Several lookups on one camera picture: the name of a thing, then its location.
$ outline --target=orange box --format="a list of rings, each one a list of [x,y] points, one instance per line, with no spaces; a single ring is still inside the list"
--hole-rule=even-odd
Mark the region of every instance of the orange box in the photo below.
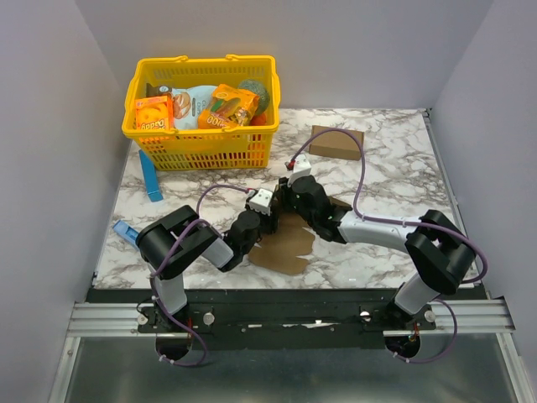
[[[253,92],[220,84],[207,108],[198,116],[198,128],[248,126],[258,104],[259,96]]]
[[[169,96],[137,99],[136,129],[173,128],[174,107]]]

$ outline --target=metal floor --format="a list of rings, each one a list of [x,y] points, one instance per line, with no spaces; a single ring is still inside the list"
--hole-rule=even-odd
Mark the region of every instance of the metal floor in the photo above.
[[[422,337],[418,357],[449,336]],[[160,363],[151,338],[86,338],[71,403],[516,402],[494,334],[461,335],[433,364],[404,364],[386,350],[316,349],[212,352],[209,364]]]

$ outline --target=gray wall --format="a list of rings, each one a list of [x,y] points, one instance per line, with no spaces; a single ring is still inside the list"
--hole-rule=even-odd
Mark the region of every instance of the gray wall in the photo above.
[[[123,94],[72,0],[0,13],[0,401],[45,402],[123,168]]]
[[[143,57],[276,57],[283,107],[430,107],[491,0],[76,0],[122,88]]]
[[[436,103],[432,123],[470,235],[491,262],[537,385],[537,2],[497,0]]]

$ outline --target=basket handle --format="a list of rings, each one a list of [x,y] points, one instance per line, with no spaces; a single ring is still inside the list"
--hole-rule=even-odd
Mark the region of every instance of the basket handle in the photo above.
[[[233,133],[234,131],[237,130],[237,127],[238,126],[235,126],[234,128],[230,128],[229,126],[225,126],[222,128],[222,132],[223,133]]]
[[[274,106],[276,107],[276,109],[279,108],[279,102],[280,102],[280,98],[281,98],[281,90],[280,90],[280,86],[279,86],[279,77],[278,75],[273,72],[272,73],[272,88],[273,88],[273,91],[272,91],[272,102],[274,103]]]
[[[177,56],[172,61],[174,63],[180,63],[180,62],[183,62],[183,61],[188,61],[188,56],[187,55]]]

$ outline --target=screw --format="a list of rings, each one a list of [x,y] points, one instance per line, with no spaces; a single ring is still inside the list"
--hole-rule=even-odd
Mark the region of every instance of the screw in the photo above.
[[[432,323],[436,320],[436,315],[433,311],[426,311],[424,317],[428,323]]]
[[[136,318],[136,322],[138,323],[138,325],[145,325],[148,321],[148,318],[142,314],[138,315],[138,317]]]
[[[369,314],[368,311],[361,311],[361,312],[360,312],[360,317],[361,317],[365,322],[370,322],[370,321],[371,321],[371,315]]]
[[[212,314],[212,312],[207,312],[204,316],[203,316],[203,322],[207,325],[207,326],[210,326],[214,323],[215,321],[215,316]]]

